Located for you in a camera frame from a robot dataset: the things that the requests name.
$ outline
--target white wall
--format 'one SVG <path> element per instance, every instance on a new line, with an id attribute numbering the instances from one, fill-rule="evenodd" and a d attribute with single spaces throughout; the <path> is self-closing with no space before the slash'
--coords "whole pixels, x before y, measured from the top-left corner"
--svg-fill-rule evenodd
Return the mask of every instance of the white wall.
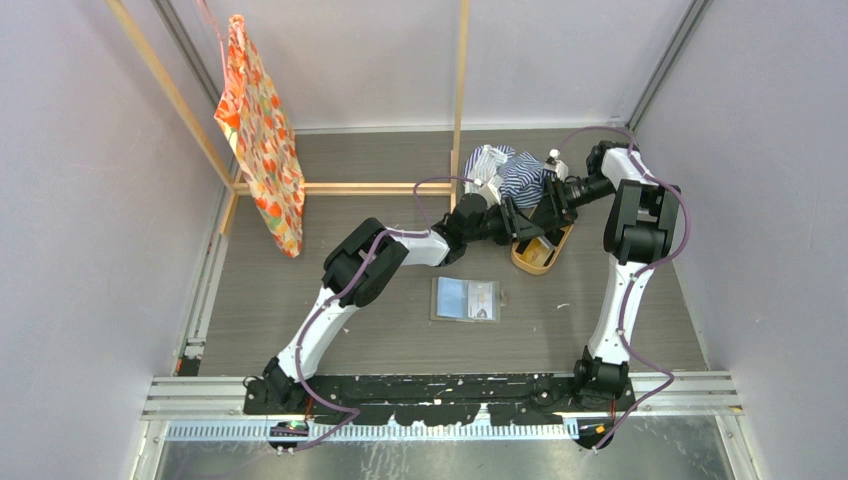
<path id="1" fill-rule="evenodd" d="M 679 273 L 770 478 L 848 468 L 848 4 L 713 2 L 637 136 L 683 188 Z"/>
<path id="2" fill-rule="evenodd" d="M 127 3 L 214 133 L 150 2 Z M 104 2 L 0 22 L 0 478 L 126 478 L 221 184 Z"/>
<path id="3" fill-rule="evenodd" d="M 208 0 L 244 15 L 298 129 L 453 125 L 459 0 Z M 465 125 L 626 121 L 688 0 L 474 0 Z M 174 2 L 222 85 L 196 2 Z"/>

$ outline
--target orange floral fabric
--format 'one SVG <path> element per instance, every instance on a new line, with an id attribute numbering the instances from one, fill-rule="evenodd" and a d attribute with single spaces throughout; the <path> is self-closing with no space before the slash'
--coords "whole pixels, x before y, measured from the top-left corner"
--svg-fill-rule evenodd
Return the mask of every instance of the orange floral fabric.
<path id="1" fill-rule="evenodd" d="M 296 257 L 303 248 L 305 192 L 294 129 L 245 31 L 244 18 L 233 15 L 229 30 L 226 87 L 215 120 L 277 247 Z"/>

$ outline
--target clear plastic package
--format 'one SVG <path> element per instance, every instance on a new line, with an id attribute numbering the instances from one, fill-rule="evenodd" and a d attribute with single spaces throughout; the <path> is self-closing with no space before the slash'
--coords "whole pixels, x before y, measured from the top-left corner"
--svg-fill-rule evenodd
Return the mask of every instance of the clear plastic package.
<path id="1" fill-rule="evenodd" d="M 498 282 L 433 279 L 430 318 L 454 322 L 500 321 L 501 292 Z"/>

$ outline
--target wooden frame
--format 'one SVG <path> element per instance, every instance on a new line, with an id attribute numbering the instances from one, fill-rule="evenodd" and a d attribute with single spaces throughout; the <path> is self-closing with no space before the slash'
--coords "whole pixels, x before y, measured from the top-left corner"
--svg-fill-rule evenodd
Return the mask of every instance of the wooden frame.
<path id="1" fill-rule="evenodd" d="M 215 172 L 224 182 L 229 191 L 229 199 L 227 201 L 224 215 L 221 218 L 221 223 L 218 226 L 218 232 L 221 235 L 229 235 L 232 229 L 233 218 L 235 216 L 236 207 L 238 206 L 238 197 L 241 195 L 250 195 L 250 189 L 247 183 L 243 181 L 242 172 L 239 171 L 235 178 L 230 175 L 226 167 L 226 163 L 221 159 L 212 142 L 206 135 L 206 132 L 200 126 L 197 117 L 194 116 L 191 109 L 186 103 L 183 96 L 177 89 L 176 84 L 171 79 L 165 66 L 159 60 L 153 47 L 142 33 L 138 24 L 133 19 L 132 15 L 126 9 L 122 0 L 104 0 L 106 5 L 112 11 L 112 14 L 118 20 L 118 23 L 123 28 L 124 33 L 130 39 L 138 54 L 147 64 L 150 73 L 156 78 L 159 87 L 168 97 L 171 105 L 177 110 L 177 113 L 182 118 L 186 127 L 191 132 L 194 140 L 197 142 L 206 159 L 215 169 Z M 465 90 L 465 57 L 467 51 L 468 40 L 468 18 L 470 14 L 471 0 L 459 0 L 460 3 L 460 28 L 459 28 L 459 45 L 457 54 L 457 76 L 456 76 L 456 110 L 454 112 L 454 128 L 453 128 L 453 147 L 450 155 L 450 174 L 456 176 L 459 168 L 459 140 L 462 124 L 462 102 Z M 337 196 L 398 196 L 411 195 L 414 183 L 306 183 L 306 193 L 308 195 L 337 195 Z M 450 183 L 425 183 L 418 188 L 418 194 L 422 196 L 447 196 L 450 197 L 450 209 L 453 210 L 456 206 L 457 198 L 457 181 L 451 180 Z"/>

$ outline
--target gray wooden floor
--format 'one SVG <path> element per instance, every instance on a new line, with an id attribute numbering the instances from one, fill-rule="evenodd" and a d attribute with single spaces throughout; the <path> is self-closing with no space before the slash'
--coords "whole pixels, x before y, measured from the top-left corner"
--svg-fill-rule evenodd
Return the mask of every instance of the gray wooden floor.
<path id="1" fill-rule="evenodd" d="M 485 144 L 508 144 L 539 158 L 566 131 L 464 132 L 461 158 Z M 589 132 L 566 149 L 571 172 L 585 174 L 585 157 L 599 140 Z M 449 132 L 302 135 L 298 154 L 311 182 L 415 181 L 448 172 Z M 518 270 L 508 250 L 470 245 L 456 264 L 401 269 L 383 294 L 354 315 L 333 341 L 319 372 L 333 374 L 570 371 L 598 321 L 607 281 L 601 245 L 612 198 L 582 207 L 557 263 L 536 277 Z M 426 198 L 431 218 L 446 198 Z M 251 375 L 292 338 L 320 288 L 324 258 L 366 217 L 387 226 L 425 225 L 411 197 L 307 197 L 304 251 L 290 259 L 274 246 L 250 201 L 239 204 L 229 240 L 201 375 Z M 496 325 L 430 320 L 434 276 L 498 280 L 507 305 Z M 671 267 L 651 279 L 633 345 L 670 368 L 705 364 Z M 635 370 L 644 370 L 639 364 Z"/>

